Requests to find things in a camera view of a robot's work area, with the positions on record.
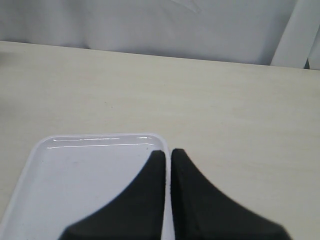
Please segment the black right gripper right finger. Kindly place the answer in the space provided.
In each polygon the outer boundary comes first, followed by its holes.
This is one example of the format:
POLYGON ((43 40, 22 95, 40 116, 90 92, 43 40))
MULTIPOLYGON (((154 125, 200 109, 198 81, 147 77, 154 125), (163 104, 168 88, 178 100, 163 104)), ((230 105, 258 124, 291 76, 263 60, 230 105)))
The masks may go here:
POLYGON ((184 149, 171 153, 170 196, 177 240, 289 240, 283 226, 216 188, 184 149))

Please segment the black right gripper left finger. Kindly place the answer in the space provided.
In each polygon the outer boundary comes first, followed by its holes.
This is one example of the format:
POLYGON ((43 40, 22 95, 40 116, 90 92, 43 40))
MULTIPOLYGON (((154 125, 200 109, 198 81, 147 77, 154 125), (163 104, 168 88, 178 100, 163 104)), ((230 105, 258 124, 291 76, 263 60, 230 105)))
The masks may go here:
POLYGON ((110 203, 68 226, 61 240, 159 240, 166 194, 166 156, 151 152, 132 182, 110 203))

